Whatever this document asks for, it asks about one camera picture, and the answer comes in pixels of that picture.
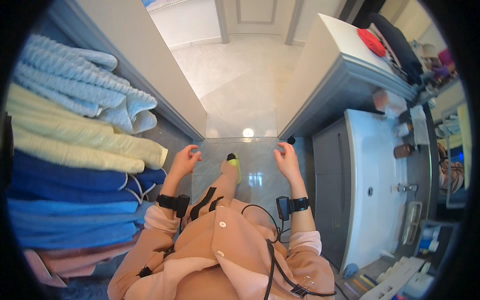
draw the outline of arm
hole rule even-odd
[[[295,154],[293,146],[285,142],[277,143],[277,145],[282,147],[283,151],[274,150],[276,164],[280,172],[288,180],[291,199],[299,199],[302,197],[308,198],[305,183],[303,183],[300,174],[297,155]],[[311,208],[309,207],[306,210],[293,212],[291,214],[290,226],[292,236],[297,232],[315,231],[315,222],[313,221]]]
[[[198,146],[188,145],[175,155],[170,172],[163,182],[160,195],[175,197],[180,180],[188,173],[193,172],[193,167],[197,161],[202,161],[200,157],[202,153],[200,151],[193,153],[192,150],[194,149],[198,149]],[[155,205],[164,212],[169,220],[174,219],[173,210],[160,207],[157,202],[155,202]]]
[[[197,161],[201,161],[200,151],[196,145],[189,145],[175,155],[172,167],[163,183],[160,194],[174,197],[180,180],[192,172]],[[147,209],[145,214],[145,229],[130,250],[112,280],[108,284],[108,297],[122,299],[128,288],[140,277],[138,273],[143,267],[155,270],[163,262],[165,250],[173,246],[173,236],[178,228],[178,218],[175,220],[173,210],[160,207],[158,203]]]
[[[278,146],[283,151],[274,150],[274,156],[278,169],[290,184],[291,199],[308,197],[293,146],[288,143],[278,143]],[[290,225],[289,257],[286,262],[296,281],[301,283],[305,276],[310,276],[315,282],[310,291],[332,293],[335,290],[334,275],[328,261],[320,256],[320,233],[316,231],[310,207],[293,212]]]

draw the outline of yellow slipper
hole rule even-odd
[[[240,161],[239,161],[238,155],[236,155],[235,153],[230,153],[227,156],[227,163],[229,165],[237,168],[237,170],[239,172],[239,178],[237,180],[237,185],[239,185],[241,183],[241,172],[240,172]]]

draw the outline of red lid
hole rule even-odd
[[[373,53],[380,57],[385,56],[385,47],[370,31],[368,31],[367,29],[357,28],[357,34],[359,35],[363,43],[367,45],[368,49],[370,49]]]

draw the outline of white sink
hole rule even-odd
[[[345,111],[345,119],[352,190],[341,270],[351,263],[362,268],[377,260],[382,250],[396,250],[407,200],[406,193],[392,189],[407,183],[407,159],[393,156],[394,148],[402,144],[392,135],[397,121],[352,109]]]

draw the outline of person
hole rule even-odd
[[[307,197],[293,146],[278,146],[283,149],[273,155],[289,182],[291,199]],[[159,198],[174,197],[179,181],[202,161],[195,149],[189,145],[176,154]],[[145,229],[108,285],[110,299],[298,299],[299,294],[323,299],[319,295],[335,294],[310,207],[291,213],[287,251],[277,241],[281,231],[270,223],[269,214],[235,199],[238,157],[228,155],[220,170],[199,201],[188,207],[176,242],[180,219],[174,211],[158,203],[147,210]]]

